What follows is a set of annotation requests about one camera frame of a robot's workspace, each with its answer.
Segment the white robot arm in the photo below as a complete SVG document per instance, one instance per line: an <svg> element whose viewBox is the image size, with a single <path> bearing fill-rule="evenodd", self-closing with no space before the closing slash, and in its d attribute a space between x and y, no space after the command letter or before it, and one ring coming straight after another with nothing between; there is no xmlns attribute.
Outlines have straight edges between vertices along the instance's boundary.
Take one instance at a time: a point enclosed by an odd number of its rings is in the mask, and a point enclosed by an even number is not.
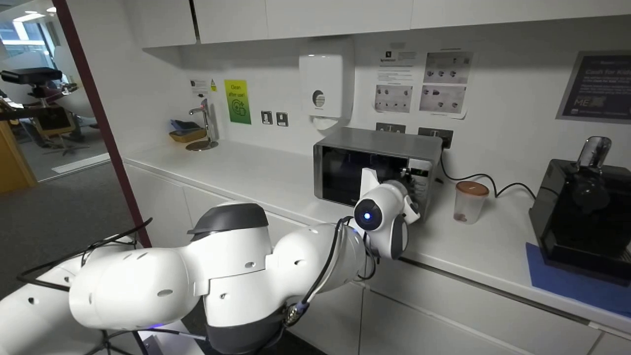
<svg viewBox="0 0 631 355"><path fill-rule="evenodd" d="M317 294L369 280L380 260L400 256L426 195L414 171L380 179L365 168L349 215L280 239L270 237L266 211L242 201L209 209L183 246L140 248L130 235L112 235L19 276L2 300L0 353L122 351L124 337L161 331L193 308L205 311L215 351L256 353Z"/></svg>

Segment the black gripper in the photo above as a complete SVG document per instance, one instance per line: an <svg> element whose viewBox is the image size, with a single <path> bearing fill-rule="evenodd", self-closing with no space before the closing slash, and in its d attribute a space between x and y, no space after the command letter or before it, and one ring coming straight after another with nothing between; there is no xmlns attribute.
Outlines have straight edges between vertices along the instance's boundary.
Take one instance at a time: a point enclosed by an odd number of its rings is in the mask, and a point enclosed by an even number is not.
<svg viewBox="0 0 631 355"><path fill-rule="evenodd" d="M424 213L430 199L430 177L426 169L404 168L400 171L400 181L406 185L408 195L412 197L414 209Z"/></svg>

